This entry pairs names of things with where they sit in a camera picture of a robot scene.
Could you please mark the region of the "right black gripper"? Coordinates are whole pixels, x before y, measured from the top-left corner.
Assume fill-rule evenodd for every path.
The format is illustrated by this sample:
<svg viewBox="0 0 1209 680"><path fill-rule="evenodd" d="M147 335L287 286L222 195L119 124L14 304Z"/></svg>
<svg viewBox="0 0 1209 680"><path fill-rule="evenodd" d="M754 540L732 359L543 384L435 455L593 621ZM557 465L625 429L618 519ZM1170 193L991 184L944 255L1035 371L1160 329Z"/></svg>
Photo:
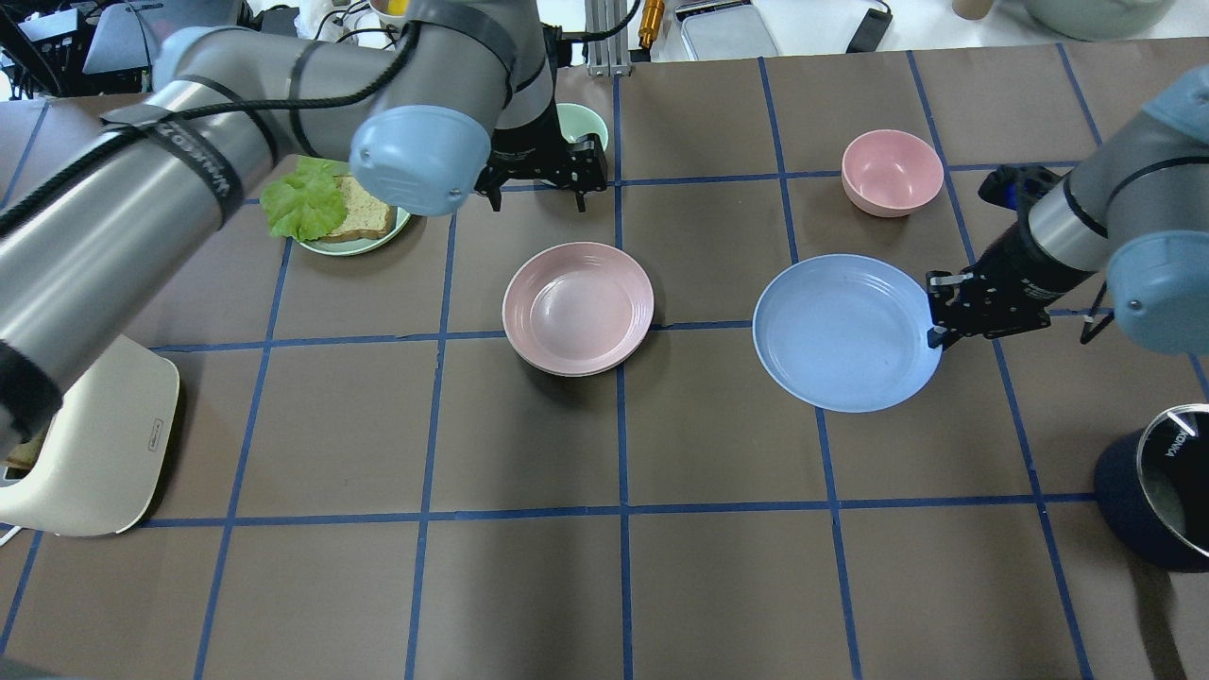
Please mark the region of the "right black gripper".
<svg viewBox="0 0 1209 680"><path fill-rule="evenodd" d="M929 348L962 338L997 339L1049 325L1049 305L1106 263L1106 238L1078 219L1019 219L974 265L926 273L933 327Z"/></svg>

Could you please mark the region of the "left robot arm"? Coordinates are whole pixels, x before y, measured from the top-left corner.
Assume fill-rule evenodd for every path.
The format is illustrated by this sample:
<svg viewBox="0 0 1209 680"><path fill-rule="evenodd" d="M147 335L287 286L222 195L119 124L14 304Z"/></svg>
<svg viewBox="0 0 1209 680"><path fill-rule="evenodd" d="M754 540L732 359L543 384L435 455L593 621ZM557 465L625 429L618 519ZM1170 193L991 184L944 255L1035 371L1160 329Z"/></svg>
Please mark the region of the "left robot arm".
<svg viewBox="0 0 1209 680"><path fill-rule="evenodd" d="M604 142L566 142L553 30L533 1L411 1L397 51L244 27L164 40L154 94L2 214L2 451L46 430L65 392L280 159L346 159L415 215L501 206L509 180L583 197Z"/></svg>

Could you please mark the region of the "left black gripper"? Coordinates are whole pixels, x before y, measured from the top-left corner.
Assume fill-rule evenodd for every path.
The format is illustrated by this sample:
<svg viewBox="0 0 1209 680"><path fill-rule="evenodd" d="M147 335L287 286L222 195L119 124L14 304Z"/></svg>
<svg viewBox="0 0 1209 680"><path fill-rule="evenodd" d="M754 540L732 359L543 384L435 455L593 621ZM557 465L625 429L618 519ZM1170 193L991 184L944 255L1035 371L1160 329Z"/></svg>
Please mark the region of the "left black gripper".
<svg viewBox="0 0 1209 680"><path fill-rule="evenodd" d="M569 159L559 159L563 137L556 103L550 103L531 122L494 129L487 163L474 185L475 194L486 197L494 213L502 209L502 186L511 180L540 181L569 191L575 196L579 213L588 212L588 194L607 189L608 159L600 150L596 134L582 137L569 146Z"/></svg>

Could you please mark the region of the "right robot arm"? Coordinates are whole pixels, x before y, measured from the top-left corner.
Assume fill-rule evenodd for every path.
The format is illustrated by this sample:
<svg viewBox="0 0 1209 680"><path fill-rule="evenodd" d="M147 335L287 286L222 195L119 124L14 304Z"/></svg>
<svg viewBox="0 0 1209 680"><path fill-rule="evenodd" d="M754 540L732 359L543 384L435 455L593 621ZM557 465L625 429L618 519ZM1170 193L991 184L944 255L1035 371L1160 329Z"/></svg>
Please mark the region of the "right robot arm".
<svg viewBox="0 0 1209 680"><path fill-rule="evenodd" d="M1146 103L1066 174L1001 166L979 197L1016 219L958 273L926 275L930 348L1049 325L1048 309L1100 272L1107 319L1149 351L1208 348L1208 69Z"/></svg>

